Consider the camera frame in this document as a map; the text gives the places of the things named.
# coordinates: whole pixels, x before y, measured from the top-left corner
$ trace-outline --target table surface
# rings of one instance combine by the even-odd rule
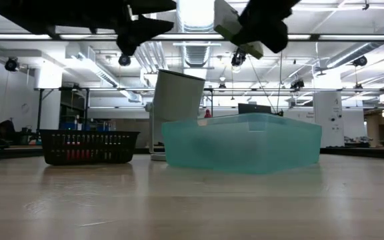
[[[384,159],[271,175],[0,160],[0,239],[383,239]]]

